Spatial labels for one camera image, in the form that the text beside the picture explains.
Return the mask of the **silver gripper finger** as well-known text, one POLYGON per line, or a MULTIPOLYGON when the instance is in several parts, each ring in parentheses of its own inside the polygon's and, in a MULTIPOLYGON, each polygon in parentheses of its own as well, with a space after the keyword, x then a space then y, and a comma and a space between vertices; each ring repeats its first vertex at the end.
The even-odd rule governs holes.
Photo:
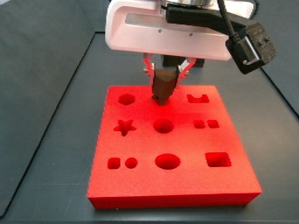
POLYGON ((143 54, 143 61, 144 61, 144 73, 149 77, 149 84, 153 84, 153 78, 155 78, 155 63, 151 61, 152 54, 145 52, 143 54))
POLYGON ((183 63, 176 67, 176 69, 177 69, 176 85, 180 85, 180 82, 188 75, 188 72, 189 72, 192 66, 195 65, 195 62, 196 62, 195 58, 187 57, 185 60, 183 61, 183 63))

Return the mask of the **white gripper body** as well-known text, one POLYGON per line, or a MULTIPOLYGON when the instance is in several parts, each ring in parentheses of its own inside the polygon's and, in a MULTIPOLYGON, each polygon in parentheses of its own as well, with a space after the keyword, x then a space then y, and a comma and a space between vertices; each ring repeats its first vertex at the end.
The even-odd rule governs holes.
POLYGON ((107 8, 105 41, 113 50, 228 60, 227 39, 209 28, 168 24, 160 0, 112 0, 107 8))

